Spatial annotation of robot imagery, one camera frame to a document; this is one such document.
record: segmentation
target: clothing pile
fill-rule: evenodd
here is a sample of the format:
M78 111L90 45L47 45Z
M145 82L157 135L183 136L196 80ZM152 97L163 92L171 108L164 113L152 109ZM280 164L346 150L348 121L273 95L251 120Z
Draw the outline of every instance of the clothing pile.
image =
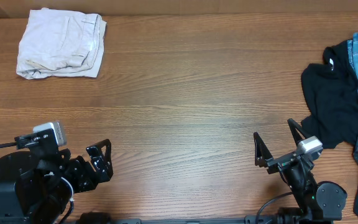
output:
M26 79L96 78L104 52L106 22L98 14L31 10L19 44L16 73Z
M358 164L358 33L352 40L327 47L324 64L310 64L301 82L311 115L301 124L323 147L335 148L345 141L354 145ZM354 202L358 216L358 191Z

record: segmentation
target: cardboard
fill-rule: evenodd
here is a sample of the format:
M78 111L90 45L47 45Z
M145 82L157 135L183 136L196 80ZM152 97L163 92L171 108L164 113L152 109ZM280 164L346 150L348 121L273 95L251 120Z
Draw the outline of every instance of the cardboard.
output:
M0 18L48 7L102 16L358 11L358 0L0 0Z

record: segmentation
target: wooden tabletop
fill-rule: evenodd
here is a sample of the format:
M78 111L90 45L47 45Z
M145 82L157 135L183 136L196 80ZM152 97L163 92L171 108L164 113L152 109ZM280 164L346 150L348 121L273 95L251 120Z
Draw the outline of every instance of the wooden tabletop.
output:
M215 218L255 214L288 192L278 174L254 165L252 133L273 156L295 149L287 119L310 114L300 75L326 46L358 32L358 12L104 17L97 78L25 80L16 75L26 19L0 20L0 143L60 120L72 156L109 138L114 176L75 195L75 212L113 218ZM14 149L0 149L0 157ZM348 193L358 167L352 146L325 150L318 182ZM265 209L295 206L293 197Z

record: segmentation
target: folded white cloth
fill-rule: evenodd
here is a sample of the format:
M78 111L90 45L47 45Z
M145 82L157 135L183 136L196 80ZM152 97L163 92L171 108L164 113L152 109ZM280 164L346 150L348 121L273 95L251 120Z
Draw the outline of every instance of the folded white cloth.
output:
M96 78L106 22L97 14L31 10L19 44L16 73L24 78Z

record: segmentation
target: clothing tag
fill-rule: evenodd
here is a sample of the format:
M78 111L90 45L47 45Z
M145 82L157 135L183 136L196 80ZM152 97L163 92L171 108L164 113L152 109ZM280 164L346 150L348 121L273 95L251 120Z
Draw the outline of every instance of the clothing tag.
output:
M330 58L329 63L331 64L331 71L334 70L334 61Z

